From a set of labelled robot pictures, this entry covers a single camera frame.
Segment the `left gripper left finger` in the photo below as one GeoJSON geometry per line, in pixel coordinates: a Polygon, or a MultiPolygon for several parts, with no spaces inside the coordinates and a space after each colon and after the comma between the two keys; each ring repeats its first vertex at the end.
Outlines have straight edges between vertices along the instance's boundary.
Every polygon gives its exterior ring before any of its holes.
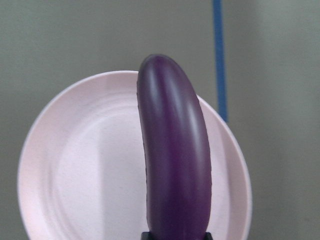
{"type": "Polygon", "coordinates": [[[152,240],[150,232],[145,231],[141,233],[140,240],[152,240]]]}

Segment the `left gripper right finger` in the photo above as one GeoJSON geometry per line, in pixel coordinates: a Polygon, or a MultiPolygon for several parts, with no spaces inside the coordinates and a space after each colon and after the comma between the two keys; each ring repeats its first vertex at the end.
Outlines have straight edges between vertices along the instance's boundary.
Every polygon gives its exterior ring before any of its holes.
{"type": "Polygon", "coordinates": [[[212,234],[210,232],[206,232],[204,236],[204,240],[213,240],[212,234]]]}

